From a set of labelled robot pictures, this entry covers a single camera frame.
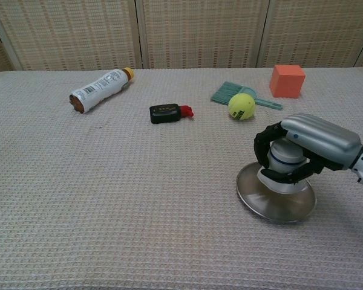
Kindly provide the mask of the black red small gadget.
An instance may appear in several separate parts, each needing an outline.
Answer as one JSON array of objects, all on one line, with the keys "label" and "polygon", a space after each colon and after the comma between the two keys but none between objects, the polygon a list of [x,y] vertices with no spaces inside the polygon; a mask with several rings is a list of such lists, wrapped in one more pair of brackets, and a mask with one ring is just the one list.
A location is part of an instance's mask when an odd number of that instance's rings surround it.
[{"label": "black red small gadget", "polygon": [[149,114],[152,124],[172,123],[180,121],[182,118],[192,118],[194,116],[190,106],[179,106],[175,103],[151,106]]}]

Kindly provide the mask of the beige waffle weave tablecloth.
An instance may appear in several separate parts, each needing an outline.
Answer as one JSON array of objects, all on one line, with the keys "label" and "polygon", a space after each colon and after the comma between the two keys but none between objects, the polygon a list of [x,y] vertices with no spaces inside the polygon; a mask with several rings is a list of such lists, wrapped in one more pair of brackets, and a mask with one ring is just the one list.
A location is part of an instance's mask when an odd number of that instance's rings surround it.
[{"label": "beige waffle weave tablecloth", "polygon": [[[311,177],[317,207],[274,224],[237,196],[254,136],[298,112],[363,141],[363,68],[307,68],[298,99],[235,121],[225,81],[270,99],[272,70],[138,69],[80,114],[68,96],[100,71],[0,72],[0,290],[363,289],[363,186]],[[192,118],[152,124],[175,103]]]}]

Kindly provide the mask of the round stainless steel plate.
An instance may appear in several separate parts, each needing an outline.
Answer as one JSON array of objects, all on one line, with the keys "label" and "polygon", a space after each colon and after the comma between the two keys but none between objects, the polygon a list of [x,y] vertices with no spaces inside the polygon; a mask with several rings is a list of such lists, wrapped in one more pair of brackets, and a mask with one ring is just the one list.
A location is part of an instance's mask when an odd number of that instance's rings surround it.
[{"label": "round stainless steel plate", "polygon": [[308,180],[297,184],[278,184],[284,192],[275,192],[257,177],[261,166],[255,162],[238,173],[237,193],[254,213],[276,223],[294,223],[307,218],[316,206],[316,195]]}]

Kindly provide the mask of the white paper cup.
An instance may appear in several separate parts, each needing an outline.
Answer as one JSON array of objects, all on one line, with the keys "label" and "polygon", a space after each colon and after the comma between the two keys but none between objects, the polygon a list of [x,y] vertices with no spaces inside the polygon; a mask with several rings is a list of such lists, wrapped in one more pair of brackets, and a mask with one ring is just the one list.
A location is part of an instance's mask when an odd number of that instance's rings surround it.
[{"label": "white paper cup", "polygon": [[[292,173],[307,162],[303,156],[302,148],[286,138],[275,140],[270,146],[267,157],[269,169],[279,173]],[[262,170],[263,167],[259,169],[257,177],[271,191],[288,195],[299,193],[308,187],[305,179],[295,184],[278,183],[264,176],[261,173]]]}]

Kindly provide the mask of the green plastic hand brush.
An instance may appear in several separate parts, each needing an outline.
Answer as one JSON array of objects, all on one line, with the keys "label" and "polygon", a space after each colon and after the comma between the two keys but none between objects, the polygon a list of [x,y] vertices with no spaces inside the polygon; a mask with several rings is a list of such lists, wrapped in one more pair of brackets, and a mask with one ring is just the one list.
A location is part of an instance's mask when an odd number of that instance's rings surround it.
[{"label": "green plastic hand brush", "polygon": [[283,109],[283,106],[281,104],[258,98],[257,93],[252,88],[241,86],[232,82],[224,82],[220,86],[220,88],[213,94],[213,96],[211,97],[211,101],[222,105],[228,105],[230,99],[238,93],[245,93],[250,95],[257,105],[276,110]]}]

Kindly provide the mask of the yellow tennis ball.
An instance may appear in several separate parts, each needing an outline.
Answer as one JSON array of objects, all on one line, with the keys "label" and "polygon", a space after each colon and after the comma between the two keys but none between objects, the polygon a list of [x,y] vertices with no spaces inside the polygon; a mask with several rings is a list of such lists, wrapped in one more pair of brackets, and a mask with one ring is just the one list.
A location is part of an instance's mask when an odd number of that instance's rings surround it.
[{"label": "yellow tennis ball", "polygon": [[255,113],[255,100],[246,93],[235,94],[227,105],[229,115],[236,120],[246,120]]}]

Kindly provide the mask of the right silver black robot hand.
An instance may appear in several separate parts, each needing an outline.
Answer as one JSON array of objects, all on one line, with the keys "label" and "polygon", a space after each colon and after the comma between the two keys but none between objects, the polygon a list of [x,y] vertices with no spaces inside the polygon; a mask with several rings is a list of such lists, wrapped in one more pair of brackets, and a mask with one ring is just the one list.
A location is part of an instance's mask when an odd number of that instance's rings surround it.
[{"label": "right silver black robot hand", "polygon": [[[290,173],[279,173],[269,168],[270,143],[285,137],[302,148],[309,159]],[[261,174],[275,182],[294,184],[323,168],[332,171],[351,169],[361,155],[362,144],[358,134],[310,114],[293,114],[272,124],[254,139],[254,152]]]}]

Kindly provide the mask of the orange foam cube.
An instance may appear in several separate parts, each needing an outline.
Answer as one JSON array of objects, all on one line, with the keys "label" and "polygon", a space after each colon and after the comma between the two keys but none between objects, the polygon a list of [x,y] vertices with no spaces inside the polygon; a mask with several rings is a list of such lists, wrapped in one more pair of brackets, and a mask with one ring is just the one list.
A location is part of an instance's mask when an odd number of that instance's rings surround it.
[{"label": "orange foam cube", "polygon": [[306,75],[299,65],[275,65],[269,83],[273,97],[298,98],[305,77]]}]

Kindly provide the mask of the white labelled bottle yellow cap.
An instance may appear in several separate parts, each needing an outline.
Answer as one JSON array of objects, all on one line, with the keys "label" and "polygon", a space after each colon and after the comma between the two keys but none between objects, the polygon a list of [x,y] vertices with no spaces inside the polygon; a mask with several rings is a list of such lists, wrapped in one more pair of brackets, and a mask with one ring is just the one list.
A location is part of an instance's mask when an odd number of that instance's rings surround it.
[{"label": "white labelled bottle yellow cap", "polygon": [[134,71],[131,68],[114,69],[95,82],[72,91],[69,102],[75,111],[86,113],[106,98],[126,89],[133,78]]}]

